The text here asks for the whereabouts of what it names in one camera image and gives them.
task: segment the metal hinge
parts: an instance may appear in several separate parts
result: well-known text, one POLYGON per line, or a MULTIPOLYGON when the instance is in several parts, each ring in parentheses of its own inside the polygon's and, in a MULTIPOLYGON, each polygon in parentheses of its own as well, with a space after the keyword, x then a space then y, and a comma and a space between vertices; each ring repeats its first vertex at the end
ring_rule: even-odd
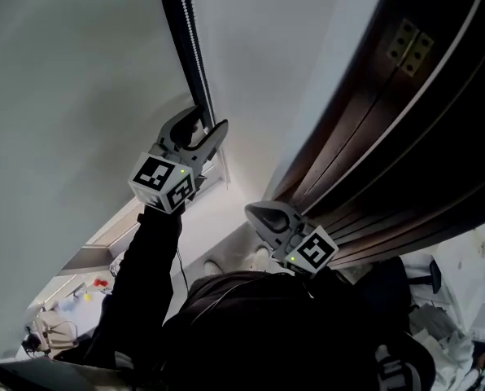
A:
POLYGON ((434 43, 429 35, 404 19, 389 45, 387 56, 396 62, 397 67, 413 77, 434 43))

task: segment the cable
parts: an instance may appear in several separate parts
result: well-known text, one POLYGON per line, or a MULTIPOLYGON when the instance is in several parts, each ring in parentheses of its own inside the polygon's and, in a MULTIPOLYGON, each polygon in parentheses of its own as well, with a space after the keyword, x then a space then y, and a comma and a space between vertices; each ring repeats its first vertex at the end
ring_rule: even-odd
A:
POLYGON ((179 266, 181 267, 181 273, 183 274, 183 278, 185 279, 186 292, 190 292, 190 289, 188 288, 188 281, 186 280, 185 270, 183 270, 183 261, 181 260, 181 254, 179 253, 179 248, 177 248, 177 257, 179 258, 179 266))

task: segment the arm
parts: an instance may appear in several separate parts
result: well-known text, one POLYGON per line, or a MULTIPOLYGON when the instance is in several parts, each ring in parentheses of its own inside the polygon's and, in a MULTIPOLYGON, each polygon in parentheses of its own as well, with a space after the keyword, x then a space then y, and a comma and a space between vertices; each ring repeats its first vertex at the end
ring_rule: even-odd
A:
POLYGON ((184 210, 168 215, 146 207, 138 216, 140 227, 125 252, 112 294, 103 301, 85 365, 114 368, 115 352, 121 352, 136 368, 150 366, 173 294, 169 272, 184 210))
POLYGON ((479 370, 477 368, 470 370, 470 372, 465 375, 461 383, 456 388, 456 391, 466 391, 472 387, 479 378, 479 370))

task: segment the wall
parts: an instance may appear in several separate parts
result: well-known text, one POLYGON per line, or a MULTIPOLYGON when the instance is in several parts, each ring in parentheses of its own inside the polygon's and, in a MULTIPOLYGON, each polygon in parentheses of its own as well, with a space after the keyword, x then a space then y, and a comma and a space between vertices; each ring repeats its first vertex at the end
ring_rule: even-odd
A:
POLYGON ((190 104, 160 0, 0 0, 0 358, 190 104))
POLYGON ((378 0, 194 0, 230 175, 270 197, 346 71, 378 0))
MULTIPOLYGON (((183 266, 188 266, 243 225, 245 205, 239 187, 233 182, 227 187, 223 181, 189 204, 183 214, 183 232, 179 238, 183 266)), ((170 275, 174 276, 179 270, 174 260, 170 275)))

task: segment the fiducial marker cube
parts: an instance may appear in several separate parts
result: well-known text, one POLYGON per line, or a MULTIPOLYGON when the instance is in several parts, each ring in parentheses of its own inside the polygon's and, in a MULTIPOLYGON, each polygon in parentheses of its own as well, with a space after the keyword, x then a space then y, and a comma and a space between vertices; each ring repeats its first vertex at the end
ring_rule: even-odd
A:
POLYGON ((192 168, 143 152, 129 185, 143 204, 170 214, 195 193, 192 168))
POLYGON ((300 242, 299 246, 286 255, 284 262, 307 273, 316 274, 327 265, 338 250, 339 247, 324 227, 318 226, 300 242))

